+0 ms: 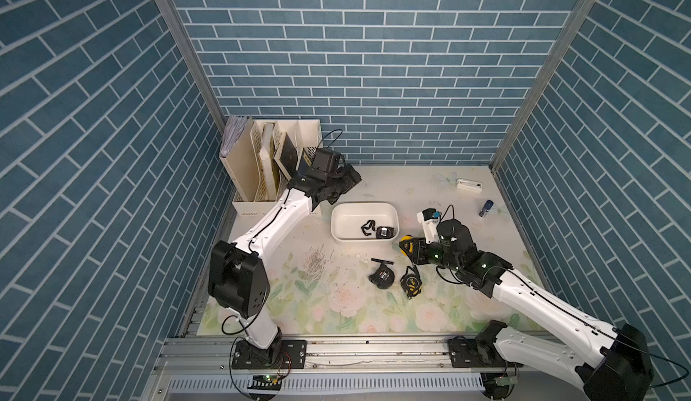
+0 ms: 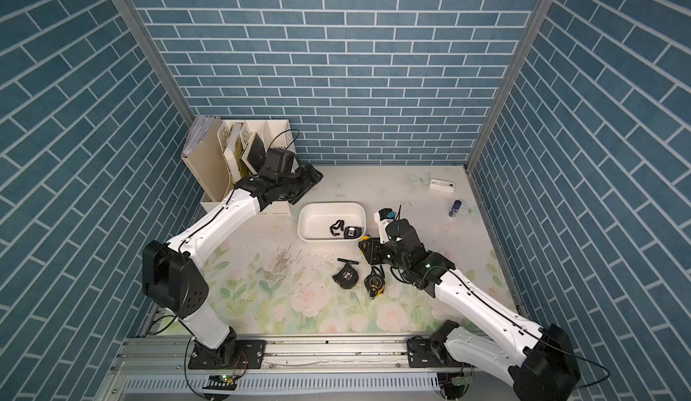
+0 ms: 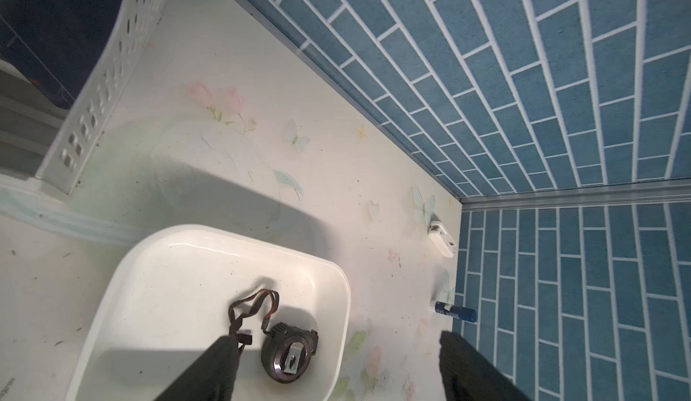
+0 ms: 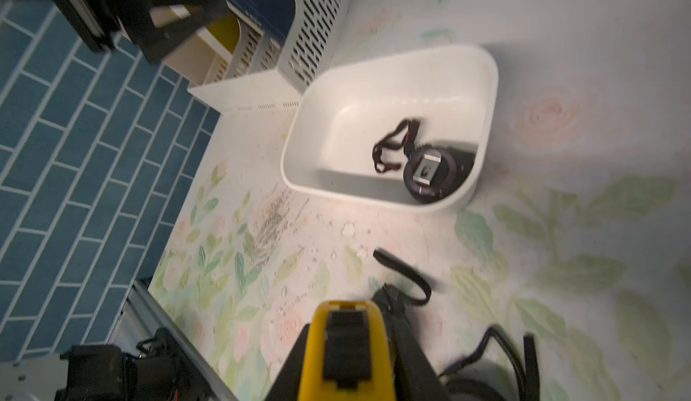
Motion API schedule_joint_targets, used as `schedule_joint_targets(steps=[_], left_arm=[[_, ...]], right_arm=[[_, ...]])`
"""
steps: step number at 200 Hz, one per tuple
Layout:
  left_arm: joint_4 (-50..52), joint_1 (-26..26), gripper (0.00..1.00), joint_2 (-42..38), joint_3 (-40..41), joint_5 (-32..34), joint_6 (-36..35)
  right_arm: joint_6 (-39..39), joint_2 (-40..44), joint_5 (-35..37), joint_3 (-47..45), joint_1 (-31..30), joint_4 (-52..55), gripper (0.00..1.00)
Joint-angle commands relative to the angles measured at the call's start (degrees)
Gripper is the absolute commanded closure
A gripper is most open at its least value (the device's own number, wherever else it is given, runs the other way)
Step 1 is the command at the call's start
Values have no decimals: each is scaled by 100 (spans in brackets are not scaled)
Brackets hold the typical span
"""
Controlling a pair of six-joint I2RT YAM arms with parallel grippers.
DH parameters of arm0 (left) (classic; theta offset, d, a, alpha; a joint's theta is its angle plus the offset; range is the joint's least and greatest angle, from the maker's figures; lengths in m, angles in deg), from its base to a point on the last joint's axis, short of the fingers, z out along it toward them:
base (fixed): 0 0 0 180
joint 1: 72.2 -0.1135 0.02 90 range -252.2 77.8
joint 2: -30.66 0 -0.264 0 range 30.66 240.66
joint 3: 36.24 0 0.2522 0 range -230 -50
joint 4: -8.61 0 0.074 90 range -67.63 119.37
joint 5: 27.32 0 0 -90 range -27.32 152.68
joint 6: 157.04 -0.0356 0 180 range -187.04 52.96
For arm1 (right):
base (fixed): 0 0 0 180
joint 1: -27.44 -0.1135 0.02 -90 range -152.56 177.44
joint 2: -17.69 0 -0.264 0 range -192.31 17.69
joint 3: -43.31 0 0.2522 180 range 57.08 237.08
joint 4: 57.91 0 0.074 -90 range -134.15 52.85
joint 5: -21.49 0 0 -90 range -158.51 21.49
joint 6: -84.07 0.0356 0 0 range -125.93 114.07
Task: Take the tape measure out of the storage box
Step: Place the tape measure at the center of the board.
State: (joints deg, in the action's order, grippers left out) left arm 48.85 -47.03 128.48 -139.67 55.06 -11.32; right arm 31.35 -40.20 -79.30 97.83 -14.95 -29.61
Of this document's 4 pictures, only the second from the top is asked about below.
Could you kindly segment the black yellow tape measure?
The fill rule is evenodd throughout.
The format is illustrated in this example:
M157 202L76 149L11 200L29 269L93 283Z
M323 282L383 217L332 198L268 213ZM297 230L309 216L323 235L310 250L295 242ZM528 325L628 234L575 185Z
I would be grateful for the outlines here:
M385 274L383 266L374 265L371 267L371 272L365 277L365 288L369 294L370 299L375 299L385 290Z

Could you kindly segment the yellow round tape measure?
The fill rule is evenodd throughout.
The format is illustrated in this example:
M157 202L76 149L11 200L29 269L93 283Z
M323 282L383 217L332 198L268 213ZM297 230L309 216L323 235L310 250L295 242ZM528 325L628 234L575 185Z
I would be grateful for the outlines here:
M371 254L374 244L377 244L378 242L378 238L372 238L369 235L364 235L358 242L358 249L364 256L368 256Z

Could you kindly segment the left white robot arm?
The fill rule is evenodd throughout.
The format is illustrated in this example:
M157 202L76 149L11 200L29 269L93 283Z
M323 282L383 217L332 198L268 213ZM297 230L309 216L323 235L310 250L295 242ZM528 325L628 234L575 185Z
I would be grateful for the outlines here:
M264 169L242 178L213 212L167 241L154 240L144 247L143 294L172 311L198 346L228 363L236 334L208 300L205 262L246 221L277 201L298 202L322 179L309 163L287 174Z

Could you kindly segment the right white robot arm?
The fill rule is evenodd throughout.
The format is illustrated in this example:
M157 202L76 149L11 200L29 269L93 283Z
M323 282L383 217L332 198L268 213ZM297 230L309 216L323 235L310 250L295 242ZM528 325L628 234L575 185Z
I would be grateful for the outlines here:
M581 380L570 337L561 327L542 327L478 288L455 264L426 249L406 219L386 219L381 237L358 247L370 263L389 264L416 289L471 320L477 336L447 320L429 338L438 362L464 362L513 388L521 400L567 400Z

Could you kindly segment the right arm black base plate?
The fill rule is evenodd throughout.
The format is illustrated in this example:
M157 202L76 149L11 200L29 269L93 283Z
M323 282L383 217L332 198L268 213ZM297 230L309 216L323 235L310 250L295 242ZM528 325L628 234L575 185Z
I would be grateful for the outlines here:
M472 369L471 364L455 361L442 343L412 336L406 341L408 366L413 369Z

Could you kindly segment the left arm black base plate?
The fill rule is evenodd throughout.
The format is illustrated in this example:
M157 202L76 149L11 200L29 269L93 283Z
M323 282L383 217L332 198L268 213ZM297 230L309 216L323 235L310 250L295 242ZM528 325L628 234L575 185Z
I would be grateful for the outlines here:
M190 370L258 370L266 352L265 340L231 340L218 349L194 342Z

